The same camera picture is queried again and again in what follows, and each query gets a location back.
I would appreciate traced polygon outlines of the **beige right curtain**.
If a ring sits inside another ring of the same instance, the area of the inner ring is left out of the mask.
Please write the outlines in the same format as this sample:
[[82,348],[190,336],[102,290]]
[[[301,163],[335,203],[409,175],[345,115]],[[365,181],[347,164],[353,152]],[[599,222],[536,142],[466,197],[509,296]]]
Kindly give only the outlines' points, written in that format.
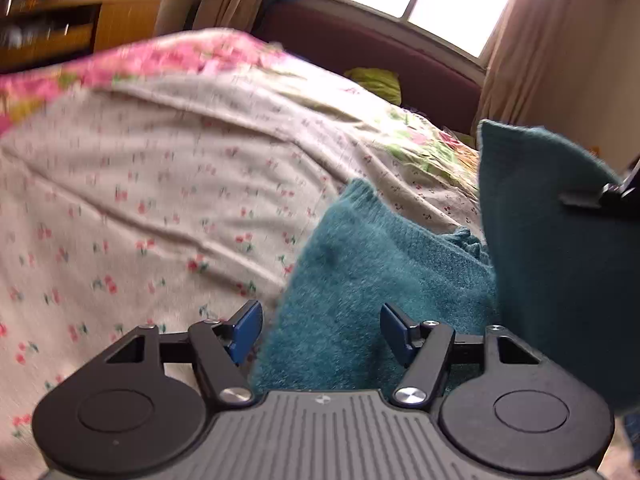
[[475,121],[521,125],[570,20],[573,0],[509,0],[500,18]]

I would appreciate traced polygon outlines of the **green cloth bundle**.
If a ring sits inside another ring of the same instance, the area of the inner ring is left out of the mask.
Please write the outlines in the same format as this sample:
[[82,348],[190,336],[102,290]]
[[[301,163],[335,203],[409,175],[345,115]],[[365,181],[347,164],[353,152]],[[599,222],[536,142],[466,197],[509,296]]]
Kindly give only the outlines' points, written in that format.
[[379,98],[399,106],[401,88],[398,75],[382,68],[356,67],[346,70],[344,76]]

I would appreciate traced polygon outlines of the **teal knit sweater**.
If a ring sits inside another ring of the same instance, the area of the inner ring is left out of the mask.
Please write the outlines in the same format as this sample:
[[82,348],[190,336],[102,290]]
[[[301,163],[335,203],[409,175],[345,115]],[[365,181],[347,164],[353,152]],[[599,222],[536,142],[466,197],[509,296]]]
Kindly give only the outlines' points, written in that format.
[[506,326],[616,412],[639,405],[639,226],[569,212],[565,192],[618,175],[539,128],[480,123],[483,235],[436,234],[355,180],[299,256],[252,373],[272,389],[391,392],[384,304],[478,335]]

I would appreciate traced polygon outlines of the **dark maroon headboard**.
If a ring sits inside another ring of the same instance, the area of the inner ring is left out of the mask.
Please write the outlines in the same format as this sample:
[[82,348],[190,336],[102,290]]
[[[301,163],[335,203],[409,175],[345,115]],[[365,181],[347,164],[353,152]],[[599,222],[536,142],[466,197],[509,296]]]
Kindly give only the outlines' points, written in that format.
[[440,128],[472,131],[480,84],[427,50],[377,32],[362,15],[342,18],[311,0],[280,2],[257,21],[253,35],[336,74],[353,68],[389,70],[399,78],[403,107]]

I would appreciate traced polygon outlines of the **wooden side cabinet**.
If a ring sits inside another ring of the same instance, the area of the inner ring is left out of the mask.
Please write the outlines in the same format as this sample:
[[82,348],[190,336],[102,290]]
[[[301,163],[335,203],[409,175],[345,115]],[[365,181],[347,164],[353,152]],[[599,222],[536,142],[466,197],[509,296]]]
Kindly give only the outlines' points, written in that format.
[[1,12],[1,73],[150,39],[162,1],[17,0]]

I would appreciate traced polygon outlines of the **cherry print bed sheet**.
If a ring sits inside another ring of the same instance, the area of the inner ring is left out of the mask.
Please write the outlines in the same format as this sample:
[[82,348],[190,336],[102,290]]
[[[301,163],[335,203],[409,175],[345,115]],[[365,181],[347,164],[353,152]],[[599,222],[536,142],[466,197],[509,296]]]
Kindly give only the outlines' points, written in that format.
[[273,310],[348,181],[479,233],[475,150],[231,29],[1,81],[1,474],[35,479],[38,401],[141,324]]

